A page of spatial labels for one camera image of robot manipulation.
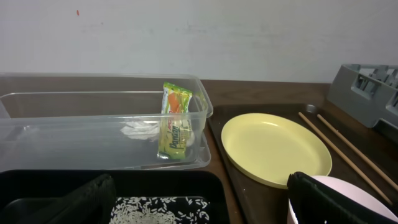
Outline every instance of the gray basket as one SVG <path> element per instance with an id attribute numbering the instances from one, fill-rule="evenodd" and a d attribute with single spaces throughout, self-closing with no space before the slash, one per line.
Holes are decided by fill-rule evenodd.
<path id="1" fill-rule="evenodd" d="M 328 100 L 368 128 L 398 129 L 398 65 L 342 65 Z"/>

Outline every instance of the black tray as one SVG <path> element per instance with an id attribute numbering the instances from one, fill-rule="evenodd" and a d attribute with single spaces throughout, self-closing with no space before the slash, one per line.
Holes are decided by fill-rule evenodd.
<path id="1" fill-rule="evenodd" d="M 379 166 L 394 182 L 398 183 L 398 153 L 394 145 L 381 145 L 371 135 L 347 128 L 344 122 L 339 121 L 330 113 L 313 105 L 303 104 L 274 104 L 274 105 L 225 105 L 214 108 L 213 116 L 208 120 L 223 164 L 229 176 L 231 185 L 243 217 L 249 224 L 286 223 L 288 198 L 287 191 L 260 184 L 237 170 L 229 161 L 228 155 L 221 141 L 221 131 L 231 118 L 245 113 L 268 113 L 287 118 L 308 130 L 308 126 L 299 116 L 302 112 L 323 134 L 325 134 L 340 150 L 342 150 L 393 202 L 398 201 L 398 193 L 374 172 L 355 152 L 330 131 L 318 118 L 321 114 L 330 124 L 351 141 L 359 150 L 367 155 Z M 365 190 L 380 202 L 381 198 L 355 171 L 326 143 L 333 167 L 330 176 L 345 180 Z"/>
<path id="2" fill-rule="evenodd" d="M 132 171 L 132 170 L 13 170 L 0 174 L 0 223 L 15 223 L 56 198 L 79 188 L 101 174 L 112 176 L 117 197 L 170 198 L 175 203 L 168 207 L 177 217 L 177 212 L 193 212 L 202 205 L 195 199 L 209 203 L 205 207 L 210 220 L 197 220 L 201 223 L 229 223 L 224 190 L 220 180 L 213 174 L 203 171 Z M 193 199 L 187 205 L 186 198 Z M 182 219 L 177 223 L 190 223 Z"/>

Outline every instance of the yellow green wrapper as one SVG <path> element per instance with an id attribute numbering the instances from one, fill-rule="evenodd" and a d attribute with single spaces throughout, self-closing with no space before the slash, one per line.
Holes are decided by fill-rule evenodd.
<path id="1" fill-rule="evenodd" d="M 190 90 L 165 82 L 162 113 L 187 113 L 192 98 Z M 186 119 L 164 118 L 160 124 L 158 157 L 185 159 L 187 141 L 192 132 L 191 122 Z"/>

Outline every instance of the dark brown tray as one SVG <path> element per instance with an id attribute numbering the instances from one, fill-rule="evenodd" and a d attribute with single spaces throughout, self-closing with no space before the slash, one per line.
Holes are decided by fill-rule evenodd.
<path id="1" fill-rule="evenodd" d="M 209 125 L 215 137 L 218 150 L 229 175 L 235 196 L 239 201 L 241 211 L 249 224 L 286 223 L 288 198 L 287 191 L 262 185 L 237 170 L 230 163 L 223 144 L 221 131 L 225 123 L 231 118 L 245 113 L 269 113 L 287 118 L 307 129 L 312 129 L 298 115 L 302 112 L 322 133 L 324 133 L 340 150 L 342 150 L 393 202 L 398 202 L 398 193 L 374 172 L 362 159 L 355 154 L 343 141 L 331 132 L 317 117 L 321 114 L 329 123 L 340 131 L 359 150 L 367 155 L 379 166 L 394 182 L 398 182 L 398 151 L 394 145 L 378 147 L 375 139 L 367 134 L 347 128 L 330 113 L 312 105 L 226 105 L 214 108 Z M 388 206 L 385 201 L 328 146 L 333 160 L 330 176 L 350 182 L 376 197 Z"/>

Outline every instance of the clear plastic container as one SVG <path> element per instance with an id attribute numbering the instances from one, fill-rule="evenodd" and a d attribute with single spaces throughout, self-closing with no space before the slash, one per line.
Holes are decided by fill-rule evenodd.
<path id="1" fill-rule="evenodd" d="M 161 114 L 163 84 L 193 92 L 189 113 Z M 0 171 L 191 169 L 210 162 L 203 135 L 213 107 L 187 75 L 0 74 Z M 126 135 L 129 122 L 189 119 L 185 159 L 157 157 L 159 135 Z"/>

